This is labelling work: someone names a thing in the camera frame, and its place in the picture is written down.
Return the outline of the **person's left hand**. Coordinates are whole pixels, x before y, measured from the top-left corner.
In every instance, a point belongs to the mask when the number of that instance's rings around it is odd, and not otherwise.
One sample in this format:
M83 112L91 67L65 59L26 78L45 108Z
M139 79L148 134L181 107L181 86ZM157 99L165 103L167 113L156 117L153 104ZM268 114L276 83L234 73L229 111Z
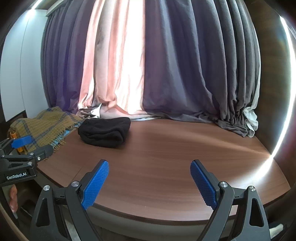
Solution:
M16 213L17 209L18 209L18 199L17 199L17 188L15 185L12 185L10 190L9 190L9 206L10 209L13 213Z

